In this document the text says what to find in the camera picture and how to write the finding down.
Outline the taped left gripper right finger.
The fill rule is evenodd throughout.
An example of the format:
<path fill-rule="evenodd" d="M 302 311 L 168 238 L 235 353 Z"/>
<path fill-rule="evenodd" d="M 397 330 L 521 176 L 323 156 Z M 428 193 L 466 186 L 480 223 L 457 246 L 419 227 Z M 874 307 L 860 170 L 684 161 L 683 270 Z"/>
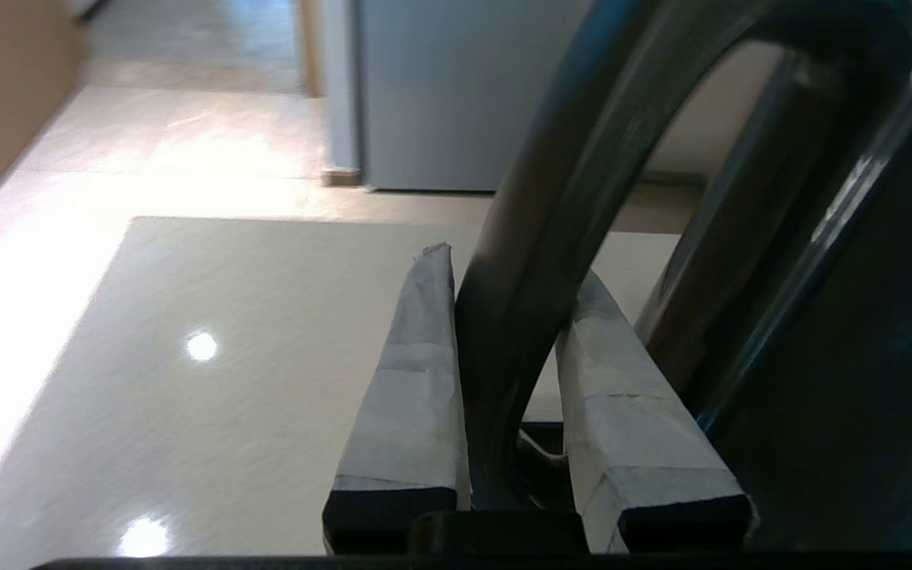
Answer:
<path fill-rule="evenodd" d="M 591 552 L 743 548 L 757 523 L 751 499 L 594 272 L 555 359 L 562 447 Z"/>

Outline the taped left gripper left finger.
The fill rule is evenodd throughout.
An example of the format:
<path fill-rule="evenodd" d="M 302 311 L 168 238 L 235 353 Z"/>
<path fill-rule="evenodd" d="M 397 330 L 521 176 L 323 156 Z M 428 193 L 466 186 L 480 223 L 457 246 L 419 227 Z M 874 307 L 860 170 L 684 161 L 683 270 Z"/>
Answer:
<path fill-rule="evenodd" d="M 402 554 L 417 519 L 456 511 L 466 484 L 451 246 L 403 281 L 322 510 L 330 554 Z"/>

